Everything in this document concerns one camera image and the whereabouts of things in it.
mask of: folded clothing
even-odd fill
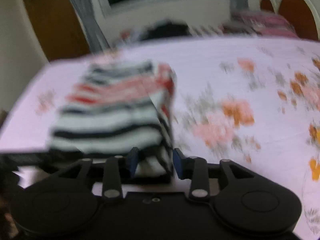
[[[220,29],[224,34],[246,34],[256,35],[256,32],[247,24],[239,21],[228,21],[221,25]]]
[[[120,39],[114,42],[114,47],[120,48],[147,40],[190,35],[189,27],[185,22],[164,19],[142,28],[122,31],[120,33]]]
[[[234,21],[242,22],[262,36],[283,36],[298,38],[294,27],[281,15],[264,11],[234,11]]]
[[[172,163],[168,64],[94,64],[75,85],[52,127],[50,149],[88,157],[127,155],[139,148],[136,174],[158,176]]]

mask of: wooden door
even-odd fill
[[[33,29],[48,60],[90,53],[69,0],[24,0]]]

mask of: striped cloth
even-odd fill
[[[136,174],[171,170],[170,107],[174,73],[168,64],[92,65],[75,85],[52,127],[51,150],[88,157],[140,150]]]

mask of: dark cloth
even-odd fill
[[[142,41],[190,35],[188,25],[169,22],[149,30]]]

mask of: bed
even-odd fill
[[[294,232],[303,240],[318,239],[320,46],[316,42],[180,38],[56,61],[33,79],[10,112],[1,130],[2,160],[37,165],[41,156],[46,158],[51,124],[73,85],[93,63],[149,59],[166,62],[177,77],[171,110],[173,146],[209,163],[231,159],[289,188],[303,204]],[[27,186],[32,171],[23,170]],[[187,184],[174,180],[168,187],[185,190]],[[131,185],[124,191],[132,189],[144,190]],[[93,190],[101,192],[99,185]]]

